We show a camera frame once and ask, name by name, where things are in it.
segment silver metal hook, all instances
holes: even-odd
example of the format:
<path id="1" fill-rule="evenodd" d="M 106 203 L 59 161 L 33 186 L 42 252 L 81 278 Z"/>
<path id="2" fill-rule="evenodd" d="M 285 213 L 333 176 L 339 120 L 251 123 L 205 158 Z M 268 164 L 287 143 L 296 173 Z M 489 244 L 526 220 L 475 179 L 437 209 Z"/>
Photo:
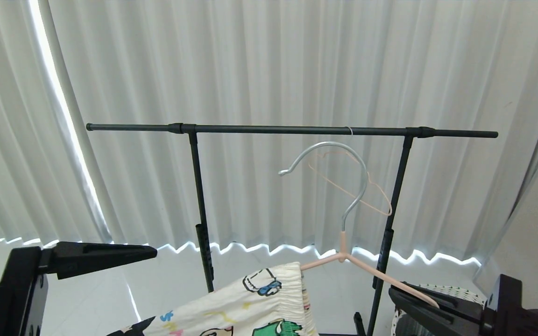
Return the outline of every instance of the silver metal hook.
<path id="1" fill-rule="evenodd" d="M 280 170 L 277 174 L 279 176 L 290 174 L 291 172 L 293 172 L 294 168 L 296 168 L 296 166 L 301 162 L 301 160 L 308 153 L 310 153 L 312 150 L 314 150 L 314 149 L 316 149 L 318 147 L 324 147 L 324 146 L 341 147 L 341 148 L 349 151 L 352 155 L 354 155 L 356 160 L 361 165 L 361 190 L 359 191 L 356 198 L 352 201 L 350 206 L 348 206 L 348 209 L 346 209 L 346 211 L 344 212 L 344 215 L 342 216 L 342 231 L 346 231 L 346 217 L 348 217 L 348 214 L 350 213 L 350 211 L 352 211 L 354 206 L 356 206 L 358 204 L 358 202 L 360 202 L 362 196 L 365 194 L 365 190 L 367 190 L 367 183 L 369 182 L 369 176 L 367 175 L 367 165 L 365 164 L 365 161 L 362 160 L 361 156 L 358 155 L 358 153 L 356 151 L 354 151 L 354 149 L 352 149 L 348 145 L 344 145 L 344 143 L 341 143 L 341 142 L 335 142 L 335 141 L 318 142 L 318 143 L 315 143 L 314 145 L 312 145 L 311 147 L 308 147 L 307 149 L 305 149 L 302 153 L 300 153 L 300 155 L 296 158 L 296 160 L 294 160 L 294 162 L 292 162 L 292 164 L 290 165 L 290 168 Z"/>

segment black metal clothes rack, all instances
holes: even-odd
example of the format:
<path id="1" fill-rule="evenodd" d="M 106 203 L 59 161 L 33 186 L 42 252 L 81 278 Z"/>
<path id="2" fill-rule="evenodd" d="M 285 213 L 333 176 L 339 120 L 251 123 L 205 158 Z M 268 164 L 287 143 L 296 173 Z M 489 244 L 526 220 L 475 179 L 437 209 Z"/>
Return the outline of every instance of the black metal clothes rack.
<path id="1" fill-rule="evenodd" d="M 213 291 L 213 264 L 211 261 L 211 249 L 209 247 L 209 232 L 207 229 L 207 214 L 205 212 L 205 196 L 203 193 L 203 181 L 201 178 L 200 159 L 198 155 L 198 133 L 254 133 L 254 134 L 333 134 L 333 135 L 376 135 L 376 136 L 403 136 L 404 143 L 399 166 L 397 168 L 396 181 L 391 196 L 391 215 L 387 217 L 385 231 L 383 232 L 382 246 L 380 250 L 377 269 L 386 272 L 387 261 L 393 241 L 393 219 L 396 215 L 397 201 L 402 189 L 402 181 L 408 164 L 408 156 L 412 141 L 415 138 L 463 137 L 463 138 L 497 138 L 497 132 L 471 131 L 471 130 L 437 130 L 431 127 L 406 127 L 406 128 L 382 128 L 382 127 L 312 127 L 312 126 L 235 126 L 235 125 L 198 125 L 173 123 L 167 125 L 151 124 L 86 124 L 88 131 L 111 130 L 111 131 L 145 131 L 145 132 L 171 132 L 175 134 L 188 134 L 192 163 L 194 167 L 194 179 L 198 199 L 198 211 L 200 223 L 196 225 L 200 256 L 205 271 L 207 290 Z M 377 311 L 381 300 L 383 280 L 373 277 L 373 289 L 375 289 L 371 319 L 365 333 L 360 313 L 354 314 L 354 323 L 358 336 L 372 336 L 375 328 Z"/>

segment curtain fold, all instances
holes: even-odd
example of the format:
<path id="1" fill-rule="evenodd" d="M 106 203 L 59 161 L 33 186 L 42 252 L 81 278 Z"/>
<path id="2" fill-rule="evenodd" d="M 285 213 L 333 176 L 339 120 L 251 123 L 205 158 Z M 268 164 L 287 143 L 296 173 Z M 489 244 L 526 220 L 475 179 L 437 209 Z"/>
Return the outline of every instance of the curtain fold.
<path id="1" fill-rule="evenodd" d="M 0 238 L 100 242 L 28 2 L 0 1 Z"/>
<path id="2" fill-rule="evenodd" d="M 508 219 L 538 142 L 538 2 L 140 1 L 50 3 L 74 123 L 275 124 L 496 130 L 496 140 L 415 140 L 393 249 L 482 257 Z M 78 134 L 115 242 L 196 241 L 186 136 Z M 349 144 L 391 194 L 401 138 L 199 134 L 212 242 L 337 246 L 352 198 L 301 165 Z M 354 162 L 318 170 L 353 193 Z M 364 200 L 387 210 L 375 188 Z M 352 245 L 377 252 L 386 218 L 360 207 Z"/>

